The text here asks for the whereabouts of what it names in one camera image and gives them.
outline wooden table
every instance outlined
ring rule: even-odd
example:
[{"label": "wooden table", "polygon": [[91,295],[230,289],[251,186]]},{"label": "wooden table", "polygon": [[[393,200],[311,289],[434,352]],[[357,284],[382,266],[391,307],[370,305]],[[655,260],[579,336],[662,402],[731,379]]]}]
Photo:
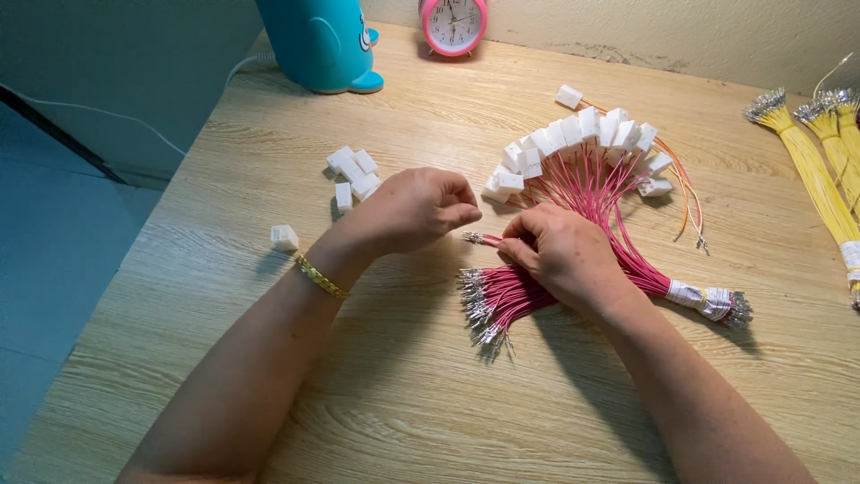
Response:
[{"label": "wooden table", "polygon": [[[501,148],[568,115],[570,84],[649,121],[685,161],[711,254],[672,242],[679,194],[626,202],[640,250],[668,275],[745,290],[750,332],[664,313],[822,482],[860,475],[860,318],[845,267],[778,137],[740,110],[761,89],[485,42],[426,56],[374,26],[385,89],[313,96],[276,70],[240,74],[111,281],[7,476],[112,480],[203,354],[286,269],[268,229],[307,247],[332,223],[325,157],[365,148],[383,176],[462,171],[479,190]],[[797,100],[792,100],[792,107]],[[482,202],[476,229],[513,210]],[[592,326],[560,310],[514,324],[517,356],[470,347],[457,269],[500,264],[448,238],[378,261],[344,306],[293,406],[266,482],[645,482],[674,479],[630,379]]]}]

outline pink alarm clock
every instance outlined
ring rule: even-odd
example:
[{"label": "pink alarm clock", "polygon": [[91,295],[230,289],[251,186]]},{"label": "pink alarm clock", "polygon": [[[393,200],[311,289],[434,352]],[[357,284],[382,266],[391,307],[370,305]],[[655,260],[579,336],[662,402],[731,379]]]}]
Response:
[{"label": "pink alarm clock", "polygon": [[471,55],[487,29],[484,0],[419,0],[418,14],[430,53]]}]

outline wall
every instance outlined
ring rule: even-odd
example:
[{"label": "wall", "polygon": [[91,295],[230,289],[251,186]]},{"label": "wall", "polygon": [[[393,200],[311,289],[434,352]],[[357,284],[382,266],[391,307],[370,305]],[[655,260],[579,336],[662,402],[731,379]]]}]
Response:
[{"label": "wall", "polygon": [[[0,82],[137,117],[187,151],[261,30],[254,0],[2,0]],[[163,189],[182,160],[133,121],[37,108],[132,184]]]},{"label": "wall", "polygon": [[[363,0],[367,17],[419,27],[417,2]],[[857,0],[487,0],[486,38],[811,95],[860,87]]]}]

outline gold bracelet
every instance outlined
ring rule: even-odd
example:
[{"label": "gold bracelet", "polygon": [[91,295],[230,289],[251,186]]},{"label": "gold bracelet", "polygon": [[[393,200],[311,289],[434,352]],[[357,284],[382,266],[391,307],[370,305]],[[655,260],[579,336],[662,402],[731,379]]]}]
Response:
[{"label": "gold bracelet", "polygon": [[296,264],[301,267],[302,272],[307,274],[310,277],[311,281],[316,282],[316,285],[326,290],[327,293],[331,294],[334,297],[339,297],[341,299],[346,299],[349,297],[349,292],[345,291],[337,286],[329,279],[319,273],[318,270],[314,269],[314,266],[308,263],[308,259],[304,258],[304,254],[299,253],[296,256]]}]

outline blue container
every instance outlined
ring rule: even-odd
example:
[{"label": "blue container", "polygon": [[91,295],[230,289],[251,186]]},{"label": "blue container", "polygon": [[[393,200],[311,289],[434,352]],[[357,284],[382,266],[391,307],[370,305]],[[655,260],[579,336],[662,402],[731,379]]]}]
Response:
[{"label": "blue container", "polygon": [[379,34],[365,25],[359,0],[256,0],[280,69],[323,94],[383,87],[373,71]]}]

